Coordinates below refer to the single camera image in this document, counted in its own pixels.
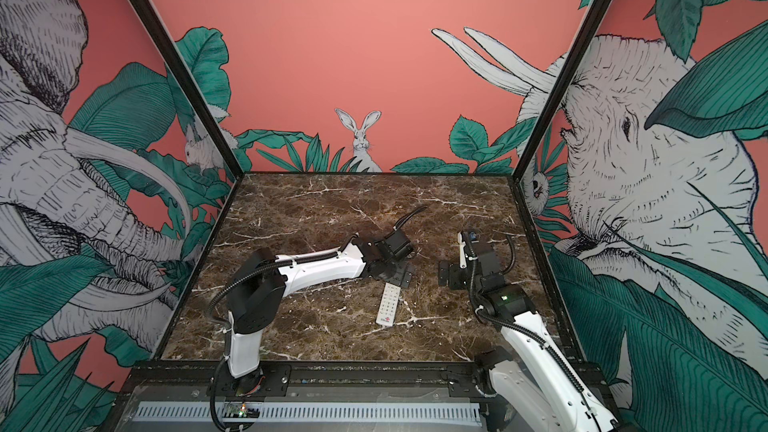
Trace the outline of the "white remote control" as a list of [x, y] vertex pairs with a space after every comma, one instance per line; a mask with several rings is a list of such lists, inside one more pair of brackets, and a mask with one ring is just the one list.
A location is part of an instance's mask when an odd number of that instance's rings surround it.
[[379, 309], [376, 316], [376, 323], [383, 327], [392, 327], [395, 322], [398, 308], [401, 288], [391, 283], [386, 283]]

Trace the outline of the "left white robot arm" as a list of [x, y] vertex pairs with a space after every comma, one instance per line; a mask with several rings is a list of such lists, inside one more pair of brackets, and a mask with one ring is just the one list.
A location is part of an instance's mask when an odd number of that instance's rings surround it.
[[340, 247], [307, 254], [274, 255], [266, 248], [254, 252], [205, 310], [206, 319], [225, 330], [229, 376], [241, 379], [259, 369], [263, 330], [274, 321], [284, 297], [361, 277], [401, 285], [413, 252], [401, 230], [373, 241], [353, 235]]

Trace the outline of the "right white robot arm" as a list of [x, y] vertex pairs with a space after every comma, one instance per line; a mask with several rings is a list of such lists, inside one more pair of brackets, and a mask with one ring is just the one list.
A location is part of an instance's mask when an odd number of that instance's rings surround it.
[[460, 232], [457, 242], [459, 261], [438, 263], [438, 284], [467, 291], [474, 316], [511, 347], [478, 356], [478, 391], [505, 399], [533, 431], [618, 431], [619, 419], [568, 362], [530, 297], [506, 279], [513, 265], [502, 265], [473, 232]]

